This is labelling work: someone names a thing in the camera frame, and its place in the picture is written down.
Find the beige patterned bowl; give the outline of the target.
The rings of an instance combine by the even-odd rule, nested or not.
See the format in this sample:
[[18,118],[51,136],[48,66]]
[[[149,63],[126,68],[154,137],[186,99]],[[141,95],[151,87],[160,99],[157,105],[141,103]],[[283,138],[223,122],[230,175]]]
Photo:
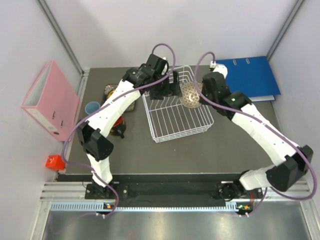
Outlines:
[[202,104],[200,103],[200,95],[195,88],[193,81],[183,83],[180,87],[181,96],[179,100],[181,104],[189,109],[199,108]]

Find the black floral square plate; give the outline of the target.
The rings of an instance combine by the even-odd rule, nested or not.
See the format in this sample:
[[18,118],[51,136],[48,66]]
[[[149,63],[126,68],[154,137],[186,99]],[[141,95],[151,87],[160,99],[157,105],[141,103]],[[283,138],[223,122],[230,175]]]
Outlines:
[[[116,88],[118,87],[117,84],[107,84],[105,86],[105,89],[104,89],[104,94],[103,94],[103,97],[102,97],[102,101],[101,101],[101,104],[103,105],[106,100],[113,94],[113,92],[116,90]],[[126,112],[131,112],[135,109],[135,103],[136,102],[132,102],[128,108],[125,110]]]

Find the black orange patterned mug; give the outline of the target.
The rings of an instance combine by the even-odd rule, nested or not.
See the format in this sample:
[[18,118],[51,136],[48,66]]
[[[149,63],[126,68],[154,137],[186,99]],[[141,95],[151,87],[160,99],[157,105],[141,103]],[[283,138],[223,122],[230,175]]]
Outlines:
[[110,134],[112,136],[117,136],[117,137],[120,137],[121,139],[124,139],[125,138],[124,133],[126,129],[127,129],[127,126],[126,126],[124,117],[120,116],[112,126],[110,130]]

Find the light blue plastic cup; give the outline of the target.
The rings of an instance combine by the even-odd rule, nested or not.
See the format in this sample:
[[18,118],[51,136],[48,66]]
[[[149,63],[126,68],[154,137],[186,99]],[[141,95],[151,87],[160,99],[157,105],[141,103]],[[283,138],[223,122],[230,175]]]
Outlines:
[[84,111],[87,115],[90,115],[97,111],[101,107],[100,103],[97,101],[91,101],[86,104]]

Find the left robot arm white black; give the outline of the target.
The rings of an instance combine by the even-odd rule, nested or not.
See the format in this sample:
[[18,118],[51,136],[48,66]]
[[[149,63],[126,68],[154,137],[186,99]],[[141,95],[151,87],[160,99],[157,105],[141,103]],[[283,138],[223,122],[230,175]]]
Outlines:
[[146,63],[128,69],[112,95],[94,115],[81,123],[76,132],[90,161],[92,184],[98,195],[109,198],[114,191],[109,156],[114,145],[107,139],[112,127],[127,108],[145,91],[154,88],[150,84],[168,79],[169,63],[166,58],[150,54]]

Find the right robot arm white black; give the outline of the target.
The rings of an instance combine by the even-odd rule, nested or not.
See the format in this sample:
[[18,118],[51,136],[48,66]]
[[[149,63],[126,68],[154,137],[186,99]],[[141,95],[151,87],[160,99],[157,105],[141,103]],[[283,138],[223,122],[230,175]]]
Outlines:
[[285,192],[308,172],[307,163],[314,154],[312,148],[301,147],[284,137],[243,92],[230,91],[222,73],[204,75],[201,93],[201,103],[213,102],[219,114],[242,128],[271,159],[271,166],[246,171],[239,177],[239,182],[233,185],[237,197],[245,198],[253,189],[266,187]]

